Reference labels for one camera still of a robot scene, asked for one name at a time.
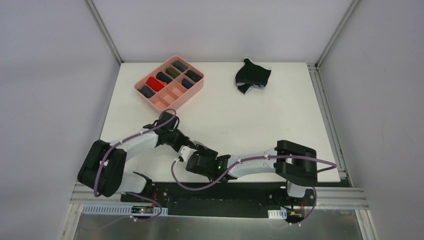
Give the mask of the grey underwear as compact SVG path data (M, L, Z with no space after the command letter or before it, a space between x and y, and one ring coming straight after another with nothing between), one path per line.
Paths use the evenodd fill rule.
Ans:
M208 147L206 147L203 143L199 141L193 141L194 147L197 151L206 151Z

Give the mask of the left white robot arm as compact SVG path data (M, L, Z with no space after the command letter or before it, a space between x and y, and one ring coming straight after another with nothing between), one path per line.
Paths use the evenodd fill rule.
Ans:
M77 174L77 181L93 190L94 196L110 197L132 192L140 202L152 198L151 179L137 172L126 172L126 162L146 150L168 145L177 153L195 149L196 144L179 129L176 110L164 110L157 120L121 140L96 140Z

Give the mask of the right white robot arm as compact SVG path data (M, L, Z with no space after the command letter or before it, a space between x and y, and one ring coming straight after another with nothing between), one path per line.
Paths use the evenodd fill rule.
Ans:
M314 149L288 140L279 140L273 148L246 155L218 155L217 151L197 142L193 146L182 146L171 166L185 163L186 171L209 180L206 186L189 187L190 191L202 191L248 175L276 174L287 182L284 200L296 205L303 200L306 189L318 183L316 156Z

